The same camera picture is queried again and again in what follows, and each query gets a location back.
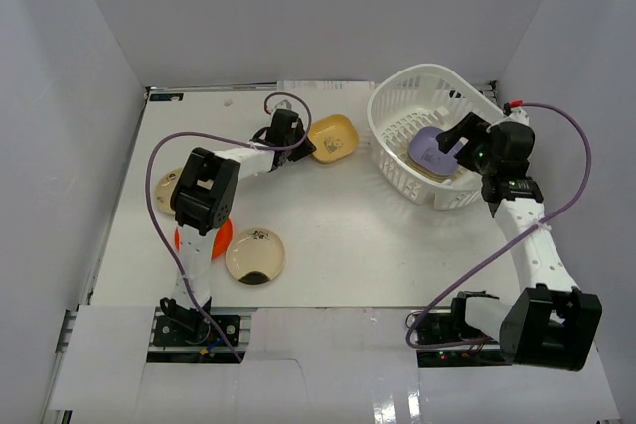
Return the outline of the brown square panda plate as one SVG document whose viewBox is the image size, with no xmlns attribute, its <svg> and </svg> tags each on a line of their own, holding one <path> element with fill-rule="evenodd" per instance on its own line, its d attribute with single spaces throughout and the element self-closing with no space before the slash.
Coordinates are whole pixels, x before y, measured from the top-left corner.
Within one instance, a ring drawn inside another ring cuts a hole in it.
<svg viewBox="0 0 636 424">
<path fill-rule="evenodd" d="M 427 168 L 424 168 L 423 166 L 417 164 L 417 163 L 413 163 L 411 161 L 407 161 L 406 162 L 414 171 L 418 172 L 419 174 L 423 175 L 424 177 L 435 181 L 435 182 L 439 182 L 439 183 L 443 183 L 444 181 L 450 181 L 453 180 L 457 174 L 457 171 L 455 171 L 454 173 L 451 174 L 438 174 L 438 173 L 434 173 L 430 170 L 428 170 Z"/>
</svg>

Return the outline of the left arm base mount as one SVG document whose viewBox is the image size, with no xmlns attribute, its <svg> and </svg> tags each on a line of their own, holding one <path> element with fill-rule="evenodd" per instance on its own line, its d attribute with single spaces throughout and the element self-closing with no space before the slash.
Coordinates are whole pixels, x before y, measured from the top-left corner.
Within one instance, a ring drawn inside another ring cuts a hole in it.
<svg viewBox="0 0 636 424">
<path fill-rule="evenodd" d="M 236 314 L 213 315 L 228 342 L 239 344 L 241 316 Z M 163 298 L 159 302 L 159 312 L 155 317 L 151 343 L 155 347 L 186 347 L 209 345 L 224 346 L 226 342 L 219 331 L 205 321 L 194 308 L 178 305 L 175 299 Z"/>
</svg>

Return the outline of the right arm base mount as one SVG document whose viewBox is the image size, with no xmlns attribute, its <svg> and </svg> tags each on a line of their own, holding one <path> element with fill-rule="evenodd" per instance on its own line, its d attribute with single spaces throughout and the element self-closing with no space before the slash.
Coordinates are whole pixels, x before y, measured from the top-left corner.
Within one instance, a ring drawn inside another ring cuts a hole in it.
<svg viewBox="0 0 636 424">
<path fill-rule="evenodd" d="M 508 366 L 499 345 L 489 340 L 483 344 L 463 344 L 449 347 L 447 343 L 481 339 L 483 334 L 474 328 L 457 326 L 449 307 L 433 310 L 413 333 L 417 345 L 434 345 L 431 350 L 416 352 L 419 369 L 476 368 Z"/>
</svg>

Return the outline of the yellow square plate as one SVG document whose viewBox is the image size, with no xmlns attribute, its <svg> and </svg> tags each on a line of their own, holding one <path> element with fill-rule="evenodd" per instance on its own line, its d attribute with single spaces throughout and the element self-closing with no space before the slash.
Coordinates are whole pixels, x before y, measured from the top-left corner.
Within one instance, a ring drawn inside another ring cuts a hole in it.
<svg viewBox="0 0 636 424">
<path fill-rule="evenodd" d="M 359 146 L 359 134 L 351 120 L 333 114 L 315 122 L 308 139 L 315 146 L 312 157 L 322 164 L 330 164 L 354 153 Z"/>
</svg>

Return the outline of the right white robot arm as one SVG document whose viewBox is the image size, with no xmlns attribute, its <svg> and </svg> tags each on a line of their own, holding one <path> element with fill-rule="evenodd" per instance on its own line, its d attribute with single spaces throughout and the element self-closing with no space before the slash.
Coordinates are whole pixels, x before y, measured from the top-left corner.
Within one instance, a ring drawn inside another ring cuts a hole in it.
<svg viewBox="0 0 636 424">
<path fill-rule="evenodd" d="M 508 242 L 520 288 L 513 304 L 488 292 L 459 293 L 451 302 L 450 335 L 469 344 L 483 334 L 498 343 L 506 363 L 582 370 L 602 306 L 569 275 L 548 229 L 543 195 L 528 174 L 534 131 L 469 113 L 437 142 L 480 175 L 482 197 Z"/>
</svg>

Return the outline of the purple square panda plate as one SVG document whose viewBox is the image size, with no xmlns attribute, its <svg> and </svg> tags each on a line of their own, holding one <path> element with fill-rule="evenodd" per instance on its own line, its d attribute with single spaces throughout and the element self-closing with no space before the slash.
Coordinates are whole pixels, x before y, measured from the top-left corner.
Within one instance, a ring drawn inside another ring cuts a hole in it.
<svg viewBox="0 0 636 424">
<path fill-rule="evenodd" d="M 410 140 L 407 155 L 410 161 L 424 171 L 436 176 L 450 176 L 459 169 L 455 155 L 463 144 L 456 143 L 448 153 L 439 150 L 437 136 L 442 133 L 440 128 L 426 126 L 421 128 Z"/>
</svg>

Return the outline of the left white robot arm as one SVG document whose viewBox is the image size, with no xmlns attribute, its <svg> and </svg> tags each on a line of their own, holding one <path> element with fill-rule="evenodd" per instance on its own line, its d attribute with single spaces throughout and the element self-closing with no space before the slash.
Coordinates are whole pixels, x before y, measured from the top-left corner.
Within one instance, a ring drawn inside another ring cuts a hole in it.
<svg viewBox="0 0 636 424">
<path fill-rule="evenodd" d="M 191 151 L 170 198 L 175 212 L 178 241 L 178 279 L 168 309 L 190 308 L 179 315 L 176 332 L 187 343 L 203 341 L 210 319 L 201 310 L 211 302 L 209 260 L 219 230 L 228 221 L 239 181 L 272 172 L 288 161 L 298 161 L 315 151 L 299 115 L 278 109 L 269 126 L 251 141 L 220 151 Z"/>
</svg>

